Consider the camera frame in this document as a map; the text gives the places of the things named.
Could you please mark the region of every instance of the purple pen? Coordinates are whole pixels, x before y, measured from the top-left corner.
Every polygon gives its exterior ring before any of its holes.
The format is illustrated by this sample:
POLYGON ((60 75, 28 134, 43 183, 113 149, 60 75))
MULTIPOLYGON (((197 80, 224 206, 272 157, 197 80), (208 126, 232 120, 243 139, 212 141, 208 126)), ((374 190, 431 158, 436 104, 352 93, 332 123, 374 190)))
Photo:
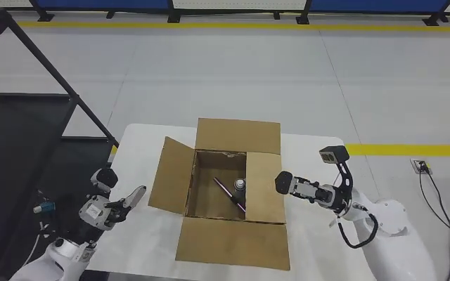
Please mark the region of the purple pen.
POLYGON ((217 183, 218 186, 220 186, 220 188, 223 191, 225 191, 225 193, 230 197, 231 201, 233 201, 233 203, 236 204, 239 207, 239 209, 241 209, 245 213, 245 208, 242 207, 238 199, 234 195, 232 195, 231 192, 228 191, 228 188, 226 188, 225 185, 221 183, 218 178, 214 177, 214 181, 217 183))

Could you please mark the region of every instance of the blue wall panel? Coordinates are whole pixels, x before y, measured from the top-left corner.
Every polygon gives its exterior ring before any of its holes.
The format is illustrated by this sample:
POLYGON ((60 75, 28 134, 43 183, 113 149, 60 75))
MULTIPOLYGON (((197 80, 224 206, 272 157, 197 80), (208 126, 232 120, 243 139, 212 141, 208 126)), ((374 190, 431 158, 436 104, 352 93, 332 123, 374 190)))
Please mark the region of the blue wall panel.
POLYGON ((312 0, 311 11, 433 12, 445 0, 312 0))
POLYGON ((167 8, 167 0, 37 0, 37 2, 44 8, 167 8))

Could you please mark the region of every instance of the power outlet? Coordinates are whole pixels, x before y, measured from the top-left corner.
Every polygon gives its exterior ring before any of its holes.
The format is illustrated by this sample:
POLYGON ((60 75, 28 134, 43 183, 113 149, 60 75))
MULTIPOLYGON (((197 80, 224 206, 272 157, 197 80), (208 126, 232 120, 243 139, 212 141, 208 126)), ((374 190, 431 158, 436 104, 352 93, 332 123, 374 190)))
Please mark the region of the power outlet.
POLYGON ((424 161, 425 165, 427 165, 428 170, 430 171, 430 175, 433 175, 433 171, 431 171, 430 163, 426 162, 424 159, 411 159, 411 165, 413 165, 413 169, 416 174, 420 174, 420 163, 424 161))

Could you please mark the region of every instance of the cardboard box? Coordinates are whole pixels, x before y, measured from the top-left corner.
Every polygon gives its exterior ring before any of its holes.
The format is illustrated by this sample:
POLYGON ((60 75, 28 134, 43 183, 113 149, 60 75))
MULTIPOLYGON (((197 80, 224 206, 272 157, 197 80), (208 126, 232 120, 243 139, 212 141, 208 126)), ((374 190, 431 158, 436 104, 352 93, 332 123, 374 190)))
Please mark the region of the cardboard box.
POLYGON ((280 124, 199 119, 195 149, 166 137, 148 205, 184 216, 177 261, 290 270, 280 124), (246 212, 230 192, 246 178, 246 212))

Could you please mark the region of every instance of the floor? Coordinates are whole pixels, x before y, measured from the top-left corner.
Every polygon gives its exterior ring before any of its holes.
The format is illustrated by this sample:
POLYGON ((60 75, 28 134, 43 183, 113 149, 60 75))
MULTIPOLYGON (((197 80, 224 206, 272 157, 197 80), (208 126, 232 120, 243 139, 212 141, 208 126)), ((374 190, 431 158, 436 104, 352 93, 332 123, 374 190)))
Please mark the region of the floor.
MULTIPOLYGON (((16 20, 35 20, 30 13, 16 20)), ((106 22, 59 13, 54 21, 106 22)), ((282 15, 282 22, 292 18, 282 15)), ((113 22, 164 22, 116 15, 113 22)), ((184 22, 273 22, 270 15, 189 17, 184 22)), ((312 24, 423 26, 420 18, 313 17, 312 24)), ((448 32, 267 29, 26 28, 98 118, 120 140, 131 123, 196 126, 199 117, 280 122, 283 133, 345 143, 450 143, 448 32)), ((26 48, 0 37, 0 91, 64 93, 26 48)), ((65 135, 102 136, 81 110, 65 135)), ((402 202, 444 280, 449 229, 420 193, 413 155, 354 156, 355 186, 402 202)), ((425 157, 450 206, 450 159, 425 157)), ((430 203, 438 208, 428 178, 430 203)))

